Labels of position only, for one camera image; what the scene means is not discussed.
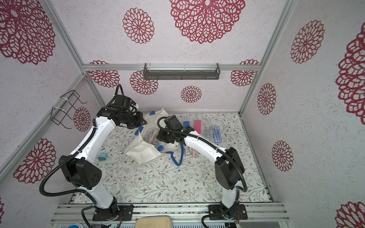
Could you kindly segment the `blue plastic box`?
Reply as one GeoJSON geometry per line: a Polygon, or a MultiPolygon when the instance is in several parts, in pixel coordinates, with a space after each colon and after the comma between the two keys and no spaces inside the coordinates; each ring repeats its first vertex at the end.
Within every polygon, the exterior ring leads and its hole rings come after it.
{"type": "Polygon", "coordinates": [[[190,127],[190,122],[189,121],[184,121],[183,122],[183,127],[184,128],[190,127]]]}

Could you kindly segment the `pink plastic pencil case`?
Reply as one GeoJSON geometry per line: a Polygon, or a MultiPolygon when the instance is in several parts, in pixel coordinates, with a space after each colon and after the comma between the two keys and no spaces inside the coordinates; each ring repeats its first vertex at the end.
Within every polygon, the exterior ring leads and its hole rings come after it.
{"type": "Polygon", "coordinates": [[[201,132],[202,132],[202,122],[200,120],[195,120],[195,122],[194,122],[194,130],[198,134],[201,134],[201,132]]]}

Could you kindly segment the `clear case with pink pens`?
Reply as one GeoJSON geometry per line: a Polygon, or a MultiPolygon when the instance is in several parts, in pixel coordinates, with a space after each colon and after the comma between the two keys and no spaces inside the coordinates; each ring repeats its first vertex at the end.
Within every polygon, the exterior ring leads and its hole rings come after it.
{"type": "Polygon", "coordinates": [[[190,156],[192,158],[197,158],[198,152],[195,149],[193,149],[189,146],[185,146],[184,148],[185,148],[185,153],[187,156],[190,156]]]}

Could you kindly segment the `white canvas cartoon tote bag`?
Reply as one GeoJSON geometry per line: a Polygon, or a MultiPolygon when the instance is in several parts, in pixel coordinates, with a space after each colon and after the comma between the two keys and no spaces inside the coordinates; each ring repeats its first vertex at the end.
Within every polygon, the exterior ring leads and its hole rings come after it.
{"type": "Polygon", "coordinates": [[[178,142],[166,143],[157,139],[160,130],[157,121],[161,117],[168,116],[164,109],[144,115],[147,124],[137,129],[134,140],[125,151],[130,159],[138,164],[144,164],[160,157],[163,153],[173,153],[180,148],[178,142]]]}

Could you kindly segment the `clear plastic compass set case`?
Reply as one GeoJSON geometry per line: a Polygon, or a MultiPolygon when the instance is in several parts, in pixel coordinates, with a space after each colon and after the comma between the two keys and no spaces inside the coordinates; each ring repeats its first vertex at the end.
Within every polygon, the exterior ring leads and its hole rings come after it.
{"type": "Polygon", "coordinates": [[[206,125],[205,126],[204,137],[208,140],[213,139],[213,126],[212,125],[206,125]]]}

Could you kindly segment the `clear case with blue compass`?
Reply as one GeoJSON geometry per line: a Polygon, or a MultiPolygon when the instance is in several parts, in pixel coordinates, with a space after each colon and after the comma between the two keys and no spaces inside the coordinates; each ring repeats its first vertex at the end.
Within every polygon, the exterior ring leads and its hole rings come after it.
{"type": "Polygon", "coordinates": [[[214,142],[215,143],[221,143],[222,142],[221,131],[220,131],[219,126],[213,126],[213,137],[214,137],[214,142]]]}

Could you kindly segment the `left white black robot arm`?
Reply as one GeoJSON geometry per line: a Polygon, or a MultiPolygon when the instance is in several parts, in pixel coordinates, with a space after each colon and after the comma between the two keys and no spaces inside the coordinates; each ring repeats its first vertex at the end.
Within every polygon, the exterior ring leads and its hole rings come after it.
{"type": "Polygon", "coordinates": [[[99,110],[96,118],[92,120],[92,128],[80,145],[70,155],[61,156],[59,165],[41,181],[39,187],[41,195],[57,197],[82,193],[92,200],[91,208],[95,209],[98,218],[111,221],[119,219],[122,214],[117,200],[102,184],[102,171],[94,165],[94,162],[104,141],[116,127],[139,129],[146,124],[136,102],[125,96],[122,86],[118,84],[111,101],[99,110]],[[72,183],[75,189],[63,192],[46,191],[47,181],[58,170],[62,170],[66,181],[72,183]]]}

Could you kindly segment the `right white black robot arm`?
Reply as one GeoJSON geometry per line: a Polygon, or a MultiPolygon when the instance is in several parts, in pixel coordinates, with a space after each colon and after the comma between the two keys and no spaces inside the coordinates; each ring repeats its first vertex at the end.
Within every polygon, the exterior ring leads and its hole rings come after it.
{"type": "Polygon", "coordinates": [[[209,209],[207,215],[201,218],[204,227],[206,219],[243,219],[239,197],[241,192],[247,192],[248,186],[244,178],[244,166],[239,153],[233,147],[220,147],[190,126],[184,127],[175,115],[161,117],[157,120],[159,133],[157,139],[164,143],[180,143],[199,152],[214,164],[216,181],[222,187],[222,199],[216,209],[209,209]]]}

